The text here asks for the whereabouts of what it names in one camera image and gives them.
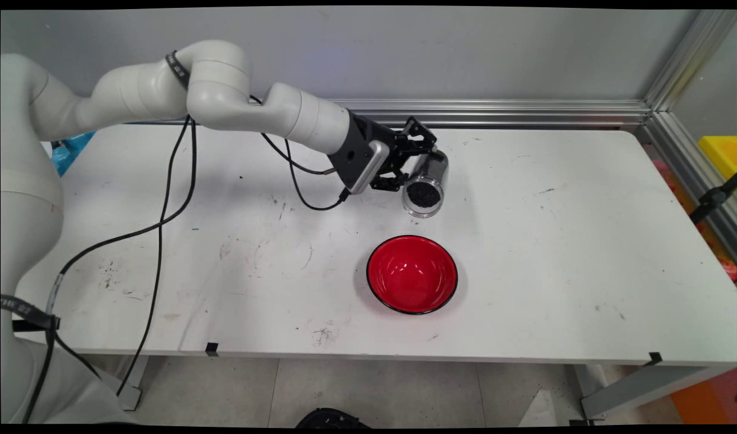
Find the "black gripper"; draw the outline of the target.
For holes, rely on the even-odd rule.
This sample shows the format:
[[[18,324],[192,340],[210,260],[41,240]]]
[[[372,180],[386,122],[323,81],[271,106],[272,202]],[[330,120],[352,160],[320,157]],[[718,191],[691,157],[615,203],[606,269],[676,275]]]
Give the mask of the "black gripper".
[[[400,132],[366,116],[359,116],[359,127],[370,151],[368,179],[372,179],[371,189],[398,192],[409,181],[409,174],[402,171],[405,160],[399,154]],[[415,116],[407,118],[403,128],[404,156],[434,153],[436,142],[437,137]]]

